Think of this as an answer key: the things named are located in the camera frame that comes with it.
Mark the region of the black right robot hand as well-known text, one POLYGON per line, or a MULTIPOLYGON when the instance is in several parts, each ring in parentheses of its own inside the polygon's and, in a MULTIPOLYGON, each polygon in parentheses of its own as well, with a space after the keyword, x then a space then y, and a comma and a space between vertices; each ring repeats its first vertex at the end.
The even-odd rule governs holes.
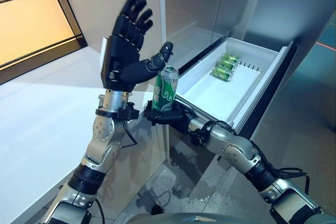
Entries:
POLYGON ((143 116, 152 123, 152 126, 155 126, 156 124, 170 125, 180 133, 184 134, 190 131, 189 124, 191 120, 198 118, 193 109, 176 100, 173 101, 170 110, 163 112, 153 109, 152 101, 148 101, 143 111, 143 116))

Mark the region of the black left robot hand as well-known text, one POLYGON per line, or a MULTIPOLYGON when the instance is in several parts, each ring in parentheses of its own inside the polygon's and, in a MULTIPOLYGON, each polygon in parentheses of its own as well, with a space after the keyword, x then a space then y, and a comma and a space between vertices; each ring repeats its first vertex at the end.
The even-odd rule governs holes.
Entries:
POLYGON ((140 60, 140 50, 146 32, 152 27, 153 12, 146 0, 127 0, 117 17, 104 52, 101 80, 108 90, 132 92, 163 70, 173 54, 173 44, 167 41, 157 54, 140 60))

